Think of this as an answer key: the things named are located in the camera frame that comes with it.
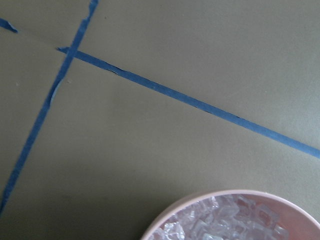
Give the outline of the pink bowl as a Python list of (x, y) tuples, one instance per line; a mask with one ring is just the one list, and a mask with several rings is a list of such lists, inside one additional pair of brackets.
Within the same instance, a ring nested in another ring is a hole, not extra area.
[(187, 195), (163, 210), (149, 225), (141, 239), (147, 240), (171, 215), (185, 207), (209, 197), (222, 195), (246, 195), (258, 203), (267, 205), (279, 215), (279, 224), (289, 231), (290, 240), (318, 240), (320, 238), (320, 223), (309, 213), (294, 203), (263, 191), (247, 189), (231, 189), (221, 191), (196, 192)]

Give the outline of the pile of ice cubes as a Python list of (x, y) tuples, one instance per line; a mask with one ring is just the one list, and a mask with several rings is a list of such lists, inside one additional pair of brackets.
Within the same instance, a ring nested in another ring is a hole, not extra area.
[(287, 240), (289, 232), (267, 205), (241, 194), (209, 197), (172, 214), (151, 240)]

